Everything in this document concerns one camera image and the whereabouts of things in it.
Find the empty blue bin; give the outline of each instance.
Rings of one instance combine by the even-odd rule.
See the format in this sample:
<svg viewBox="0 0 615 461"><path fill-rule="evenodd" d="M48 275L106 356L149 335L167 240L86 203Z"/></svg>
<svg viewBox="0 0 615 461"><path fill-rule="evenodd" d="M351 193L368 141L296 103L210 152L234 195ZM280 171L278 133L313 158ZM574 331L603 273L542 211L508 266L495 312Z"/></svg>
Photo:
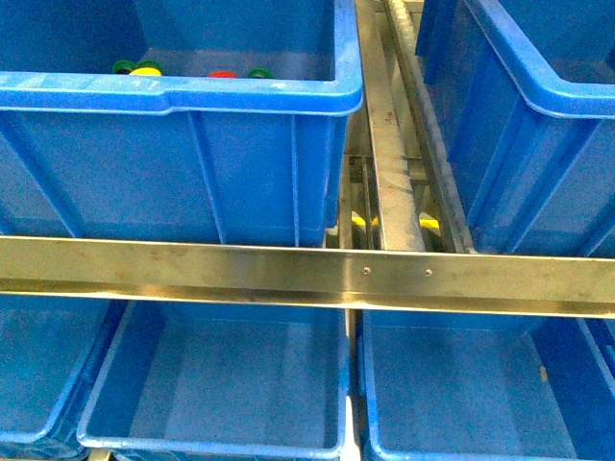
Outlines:
<svg viewBox="0 0 615 461"><path fill-rule="evenodd" d="M581 319L366 312L369 460L615 459L615 379Z"/></svg>
<svg viewBox="0 0 615 461"><path fill-rule="evenodd" d="M0 10L0 233L322 244L362 101L352 0ZM163 77L111 75L151 59Z"/></svg>
<svg viewBox="0 0 615 461"><path fill-rule="evenodd" d="M124 304L0 296L0 458L83 459L75 435Z"/></svg>
<svg viewBox="0 0 615 461"><path fill-rule="evenodd" d="M417 54L479 251L615 256L614 15L426 2Z"/></svg>
<svg viewBox="0 0 615 461"><path fill-rule="evenodd" d="M118 459L338 459L348 395L344 313L129 306L80 421Z"/></svg>

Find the metal channel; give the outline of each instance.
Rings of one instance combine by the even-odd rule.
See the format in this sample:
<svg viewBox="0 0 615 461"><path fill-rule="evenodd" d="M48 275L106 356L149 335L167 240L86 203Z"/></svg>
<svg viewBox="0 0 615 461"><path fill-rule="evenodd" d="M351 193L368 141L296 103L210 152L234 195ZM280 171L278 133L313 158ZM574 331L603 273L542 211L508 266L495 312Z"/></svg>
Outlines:
<svg viewBox="0 0 615 461"><path fill-rule="evenodd" d="M615 259L0 237L0 292L615 317Z"/></svg>
<svg viewBox="0 0 615 461"><path fill-rule="evenodd" d="M417 9L409 8L403 0L382 0L382 5L395 43L407 102L417 125L417 140L432 179L430 185L441 208L447 239L453 251L473 253L472 237L465 226L465 215L451 166L446 160L442 134L415 56L416 35L408 13Z"/></svg>
<svg viewBox="0 0 615 461"><path fill-rule="evenodd" d="M380 248L424 251L374 7L369 0L357 0L356 3L365 105L379 202Z"/></svg>

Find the yellow bottle cap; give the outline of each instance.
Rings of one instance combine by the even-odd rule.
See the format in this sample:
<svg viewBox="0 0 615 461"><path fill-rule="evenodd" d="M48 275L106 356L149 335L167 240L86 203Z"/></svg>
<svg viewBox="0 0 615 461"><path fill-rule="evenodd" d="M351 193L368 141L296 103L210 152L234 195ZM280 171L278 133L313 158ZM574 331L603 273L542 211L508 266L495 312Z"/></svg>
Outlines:
<svg viewBox="0 0 615 461"><path fill-rule="evenodd" d="M161 77L162 72L160 72L158 69L155 69L154 67L139 67L138 69L135 69L133 72L131 72L130 75L144 75L144 76L150 76L150 77Z"/></svg>

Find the green bottle cap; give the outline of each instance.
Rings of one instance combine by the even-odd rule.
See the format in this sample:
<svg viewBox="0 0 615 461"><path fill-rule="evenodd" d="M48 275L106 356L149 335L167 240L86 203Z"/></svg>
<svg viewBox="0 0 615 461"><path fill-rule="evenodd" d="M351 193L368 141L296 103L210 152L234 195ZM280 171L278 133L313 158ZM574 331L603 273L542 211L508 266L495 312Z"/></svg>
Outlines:
<svg viewBox="0 0 615 461"><path fill-rule="evenodd" d="M252 69L248 74L248 78L250 79L273 79L273 74L269 72L267 69L263 69L261 67L257 67L256 69Z"/></svg>
<svg viewBox="0 0 615 461"><path fill-rule="evenodd" d="M154 61L154 60L139 61L138 64L136 65L136 67L137 68L140 68L140 67L152 67L154 69L158 69L161 74L164 73L164 71L162 70L162 65L158 61Z"/></svg>
<svg viewBox="0 0 615 461"><path fill-rule="evenodd" d="M114 74L128 75L136 69L136 64L132 61L121 60L113 65Z"/></svg>

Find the red bottle cap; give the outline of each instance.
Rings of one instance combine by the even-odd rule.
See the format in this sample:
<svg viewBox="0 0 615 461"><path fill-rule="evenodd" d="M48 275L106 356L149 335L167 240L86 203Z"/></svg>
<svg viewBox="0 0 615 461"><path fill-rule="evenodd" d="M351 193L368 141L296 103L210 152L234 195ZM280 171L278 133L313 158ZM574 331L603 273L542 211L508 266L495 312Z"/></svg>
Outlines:
<svg viewBox="0 0 615 461"><path fill-rule="evenodd" d="M217 70L215 72L211 72L208 77L212 77L214 79L236 79L237 74L231 72L230 70Z"/></svg>

